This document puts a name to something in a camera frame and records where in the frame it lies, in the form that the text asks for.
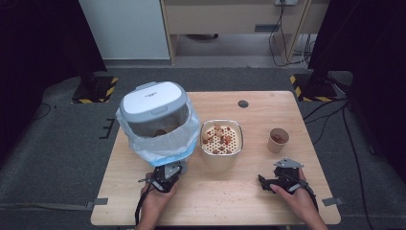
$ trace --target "wall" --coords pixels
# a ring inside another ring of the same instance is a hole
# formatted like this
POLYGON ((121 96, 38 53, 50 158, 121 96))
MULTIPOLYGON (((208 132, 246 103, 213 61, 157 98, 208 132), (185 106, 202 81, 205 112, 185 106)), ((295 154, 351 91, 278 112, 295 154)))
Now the wall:
POLYGON ((169 59, 159 0, 79 0, 103 59, 169 59))

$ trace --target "person's right hand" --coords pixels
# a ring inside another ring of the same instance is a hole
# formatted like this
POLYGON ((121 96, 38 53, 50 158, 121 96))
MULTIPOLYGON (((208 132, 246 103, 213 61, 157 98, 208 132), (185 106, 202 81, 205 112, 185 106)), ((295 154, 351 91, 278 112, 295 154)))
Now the person's right hand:
MULTIPOLYGON (((299 169, 299 178, 305 181, 305 175, 302 169, 299 169)), ((327 229, 325 223, 314 207, 313 201, 310 195, 303 188, 299 188, 295 191, 294 195, 289 194, 283 188, 278 185, 271 184, 271 189, 278 194, 292 211, 295 213, 301 221, 303 221, 310 229, 327 229)))

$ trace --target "stand base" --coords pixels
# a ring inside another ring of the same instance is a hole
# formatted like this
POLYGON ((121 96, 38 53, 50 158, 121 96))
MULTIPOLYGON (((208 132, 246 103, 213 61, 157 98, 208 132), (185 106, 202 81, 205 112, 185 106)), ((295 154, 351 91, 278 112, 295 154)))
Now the stand base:
POLYGON ((310 77, 310 74, 295 74, 290 77, 300 102, 331 102, 337 99, 337 93, 329 82, 324 82, 316 91, 310 90, 308 87, 310 77))
POLYGON ((114 77, 95 77, 98 82, 96 90, 91 91, 84 87, 83 82, 80 82, 74 96, 72 97, 73 104, 91 104, 91 103, 106 103, 110 99, 114 91, 118 78, 114 77))

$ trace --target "cup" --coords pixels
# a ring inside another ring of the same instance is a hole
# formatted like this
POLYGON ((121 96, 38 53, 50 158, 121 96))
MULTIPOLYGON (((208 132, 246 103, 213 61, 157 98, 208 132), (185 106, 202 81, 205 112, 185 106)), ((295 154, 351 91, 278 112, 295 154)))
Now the cup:
POLYGON ((278 153, 289 141, 289 133, 283 128, 273 128, 269 133, 268 150, 273 153, 278 153))

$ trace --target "hand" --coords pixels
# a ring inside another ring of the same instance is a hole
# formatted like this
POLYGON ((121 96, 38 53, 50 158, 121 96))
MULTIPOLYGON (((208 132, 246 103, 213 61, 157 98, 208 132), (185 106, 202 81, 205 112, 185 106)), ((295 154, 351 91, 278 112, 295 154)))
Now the hand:
MULTIPOLYGON (((151 178, 152 172, 146 174, 146 178, 151 178)), ((148 183, 141 190, 141 195, 147 190, 148 183)), ((177 183, 173 185, 170 192, 163 194, 153 189, 148 193, 141 208, 141 219, 138 223, 137 230, 154 229, 159 217, 164 212, 170 199, 176 194, 177 183)))
MULTIPOLYGON (((299 169, 299 178, 305 181, 302 169, 299 169)), ((289 194, 278 185, 272 184, 271 189, 286 201, 296 217, 303 221, 310 229, 327 229, 317 209, 314 207, 310 195, 305 189, 297 189, 294 195, 289 194)))

